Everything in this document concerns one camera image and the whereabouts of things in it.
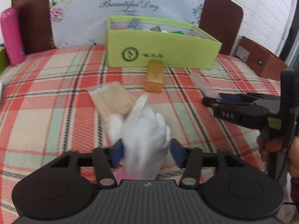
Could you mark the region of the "clear plastic strip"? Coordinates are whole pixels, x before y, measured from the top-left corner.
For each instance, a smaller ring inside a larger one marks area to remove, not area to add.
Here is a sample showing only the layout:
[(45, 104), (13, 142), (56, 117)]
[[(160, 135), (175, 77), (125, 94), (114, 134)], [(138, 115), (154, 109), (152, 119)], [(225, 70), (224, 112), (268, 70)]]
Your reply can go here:
[(199, 73), (192, 72), (190, 74), (190, 78), (204, 96), (214, 99), (221, 99), (219, 93)]

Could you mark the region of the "white and pink glove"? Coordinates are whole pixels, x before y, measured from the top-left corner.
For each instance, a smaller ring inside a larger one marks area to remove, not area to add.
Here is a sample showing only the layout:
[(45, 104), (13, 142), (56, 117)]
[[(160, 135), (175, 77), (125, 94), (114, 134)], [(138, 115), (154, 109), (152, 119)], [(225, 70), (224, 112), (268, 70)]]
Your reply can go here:
[(121, 139), (124, 145), (124, 177), (130, 180), (154, 180), (167, 159), (171, 129), (164, 116), (147, 104), (148, 95), (141, 95), (126, 118), (109, 117), (110, 140)]

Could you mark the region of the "bag of cotton swabs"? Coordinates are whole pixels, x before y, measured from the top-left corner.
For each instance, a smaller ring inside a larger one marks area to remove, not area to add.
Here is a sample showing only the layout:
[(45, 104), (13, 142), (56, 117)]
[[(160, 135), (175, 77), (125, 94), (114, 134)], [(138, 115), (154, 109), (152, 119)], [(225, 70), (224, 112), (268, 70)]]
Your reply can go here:
[(136, 98), (118, 81), (87, 88), (101, 119), (108, 121), (111, 115), (127, 116)]

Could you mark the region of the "small gold box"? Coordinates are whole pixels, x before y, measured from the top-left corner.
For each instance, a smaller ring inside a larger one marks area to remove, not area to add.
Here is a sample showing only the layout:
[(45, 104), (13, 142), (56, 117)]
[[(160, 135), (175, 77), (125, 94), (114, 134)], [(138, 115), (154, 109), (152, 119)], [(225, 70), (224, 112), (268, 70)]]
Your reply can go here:
[(144, 90), (152, 93), (161, 93), (164, 88), (163, 61), (149, 60), (147, 75), (144, 82)]

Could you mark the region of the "brown shoe box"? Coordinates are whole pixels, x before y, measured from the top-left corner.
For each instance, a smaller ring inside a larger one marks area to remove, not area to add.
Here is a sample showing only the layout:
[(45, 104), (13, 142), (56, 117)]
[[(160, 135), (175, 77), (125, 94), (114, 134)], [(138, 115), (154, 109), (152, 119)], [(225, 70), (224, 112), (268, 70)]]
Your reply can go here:
[(243, 36), (236, 57), (245, 62), (259, 77), (280, 81), (281, 71), (287, 65), (259, 43)]

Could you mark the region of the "plaid bed sheet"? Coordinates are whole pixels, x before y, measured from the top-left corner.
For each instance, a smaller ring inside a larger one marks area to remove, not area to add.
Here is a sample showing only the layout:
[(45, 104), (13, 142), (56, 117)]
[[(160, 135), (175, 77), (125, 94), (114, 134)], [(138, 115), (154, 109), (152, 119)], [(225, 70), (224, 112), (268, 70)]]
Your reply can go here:
[[(104, 46), (95, 46), (32, 54), (1, 74), (1, 223), (18, 218), (11, 193), (22, 178), (64, 151), (110, 145), (87, 89), (118, 81), (139, 97), (146, 73), (145, 68), (108, 67)], [(166, 68), (163, 91), (149, 94), (149, 105), (163, 114), (171, 136), (206, 152), (228, 150), (264, 169), (258, 131), (214, 118), (190, 74), (191, 69)]]

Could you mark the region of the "dark brown headboard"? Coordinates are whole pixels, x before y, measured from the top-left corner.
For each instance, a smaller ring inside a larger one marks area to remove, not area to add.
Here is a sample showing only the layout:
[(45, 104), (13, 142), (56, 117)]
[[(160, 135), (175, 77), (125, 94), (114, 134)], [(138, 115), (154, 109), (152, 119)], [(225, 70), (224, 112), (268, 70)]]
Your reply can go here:
[[(49, 0), (12, 0), (17, 10), (25, 54), (55, 48), (50, 25)], [(235, 44), (243, 10), (231, 0), (206, 0), (199, 28), (222, 43), (220, 53), (229, 55)]]

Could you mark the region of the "light green cardboard box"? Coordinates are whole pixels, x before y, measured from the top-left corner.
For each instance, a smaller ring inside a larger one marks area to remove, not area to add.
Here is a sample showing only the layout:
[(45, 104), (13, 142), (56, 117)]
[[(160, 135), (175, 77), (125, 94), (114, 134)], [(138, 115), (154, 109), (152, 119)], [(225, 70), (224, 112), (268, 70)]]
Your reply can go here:
[(109, 67), (144, 67), (149, 60), (165, 67), (212, 69), (220, 41), (197, 26), (153, 17), (138, 17), (137, 29), (127, 29), (129, 16), (110, 16), (107, 23)]

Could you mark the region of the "dark green cardboard box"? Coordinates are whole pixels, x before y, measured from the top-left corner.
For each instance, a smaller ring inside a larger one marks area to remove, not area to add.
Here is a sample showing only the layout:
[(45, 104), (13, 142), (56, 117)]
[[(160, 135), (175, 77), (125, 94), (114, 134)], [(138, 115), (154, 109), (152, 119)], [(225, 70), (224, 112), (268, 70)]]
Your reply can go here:
[(10, 65), (5, 48), (0, 49), (0, 73), (2, 73)]

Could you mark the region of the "floral pillow in plastic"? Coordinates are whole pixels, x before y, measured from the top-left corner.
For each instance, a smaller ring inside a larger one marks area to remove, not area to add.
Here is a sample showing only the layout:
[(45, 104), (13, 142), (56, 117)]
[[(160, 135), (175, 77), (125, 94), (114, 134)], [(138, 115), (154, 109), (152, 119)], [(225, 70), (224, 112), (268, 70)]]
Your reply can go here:
[(109, 16), (165, 18), (198, 25), (205, 0), (49, 0), (57, 48), (105, 43)]

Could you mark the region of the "pink thermos bottle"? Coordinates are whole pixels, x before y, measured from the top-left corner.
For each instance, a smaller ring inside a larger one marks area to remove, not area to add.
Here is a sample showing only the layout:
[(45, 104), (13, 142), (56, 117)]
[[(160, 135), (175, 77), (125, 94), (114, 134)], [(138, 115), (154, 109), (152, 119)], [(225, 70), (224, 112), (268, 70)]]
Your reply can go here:
[(16, 9), (8, 8), (1, 13), (1, 31), (10, 64), (17, 66), (25, 60), (25, 53)]

